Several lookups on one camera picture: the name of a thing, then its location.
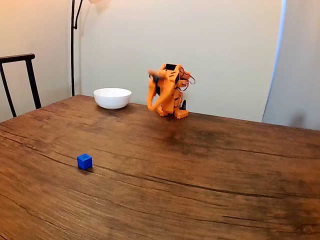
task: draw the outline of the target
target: white bowl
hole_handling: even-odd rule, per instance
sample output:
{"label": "white bowl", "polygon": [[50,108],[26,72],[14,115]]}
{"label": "white bowl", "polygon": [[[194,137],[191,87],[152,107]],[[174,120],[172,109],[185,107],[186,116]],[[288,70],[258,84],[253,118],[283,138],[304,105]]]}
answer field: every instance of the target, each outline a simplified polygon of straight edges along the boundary
{"label": "white bowl", "polygon": [[93,92],[95,102],[105,109],[120,109],[125,107],[132,92],[123,88],[100,88]]}

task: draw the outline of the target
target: orange robot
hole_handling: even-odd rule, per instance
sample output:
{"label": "orange robot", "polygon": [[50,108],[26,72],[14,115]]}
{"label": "orange robot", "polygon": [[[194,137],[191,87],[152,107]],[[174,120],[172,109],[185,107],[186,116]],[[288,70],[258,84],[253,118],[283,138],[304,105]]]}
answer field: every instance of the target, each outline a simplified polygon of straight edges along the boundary
{"label": "orange robot", "polygon": [[[183,92],[189,84],[196,82],[191,74],[179,64],[163,64],[159,71],[149,70],[148,73],[150,80],[146,102],[149,110],[156,110],[161,117],[173,113],[177,119],[187,117],[189,112],[186,110],[186,100],[183,101]],[[152,104],[156,94],[159,98]]]}

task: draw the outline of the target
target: black chair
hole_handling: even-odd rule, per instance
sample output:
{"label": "black chair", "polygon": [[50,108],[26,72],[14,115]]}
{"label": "black chair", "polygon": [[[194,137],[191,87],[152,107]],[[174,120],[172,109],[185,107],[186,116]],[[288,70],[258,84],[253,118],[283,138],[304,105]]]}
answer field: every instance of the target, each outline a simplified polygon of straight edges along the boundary
{"label": "black chair", "polygon": [[3,64],[6,63],[15,63],[15,62],[20,62],[20,61],[25,61],[26,64],[26,70],[28,72],[28,77],[29,77],[29,82],[30,82],[30,87],[32,91],[32,96],[33,96],[33,101],[36,109],[41,108],[41,102],[39,98],[39,93],[37,89],[37,84],[36,84],[36,78],[35,78],[35,73],[34,69],[32,67],[32,59],[35,59],[35,55],[30,53],[30,54],[24,54],[24,55],[16,55],[16,56],[3,56],[0,57],[0,73],[1,73],[1,78],[6,94],[6,98],[8,99],[9,106],[12,112],[12,116],[15,118],[17,116],[14,104],[12,102],[9,88],[7,85],[6,77],[5,77],[5,71]]}

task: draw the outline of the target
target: blue block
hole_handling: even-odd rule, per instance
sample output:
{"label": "blue block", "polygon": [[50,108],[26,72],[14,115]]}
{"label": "blue block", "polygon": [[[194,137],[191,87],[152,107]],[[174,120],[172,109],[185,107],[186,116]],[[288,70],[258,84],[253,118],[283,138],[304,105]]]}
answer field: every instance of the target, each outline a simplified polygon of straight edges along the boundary
{"label": "blue block", "polygon": [[87,153],[84,153],[84,154],[78,156],[77,161],[78,161],[78,167],[83,170],[86,170],[86,169],[91,168],[93,166],[92,157]]}

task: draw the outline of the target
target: beige wall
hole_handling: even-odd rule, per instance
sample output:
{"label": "beige wall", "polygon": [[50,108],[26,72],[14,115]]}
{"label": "beige wall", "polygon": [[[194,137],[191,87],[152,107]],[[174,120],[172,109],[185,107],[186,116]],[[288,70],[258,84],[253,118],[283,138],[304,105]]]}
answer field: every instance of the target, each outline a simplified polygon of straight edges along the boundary
{"label": "beige wall", "polygon": [[[0,56],[34,53],[33,69],[42,105],[70,96],[67,0],[1,0]],[[35,109],[24,62],[4,64],[18,115]],[[0,81],[0,122],[11,118]]]}
{"label": "beige wall", "polygon": [[120,87],[146,103],[147,69],[182,64],[197,82],[192,112],[261,121],[272,79],[281,0],[84,1],[81,92]]}
{"label": "beige wall", "polygon": [[320,1],[288,0],[263,122],[320,130]]}

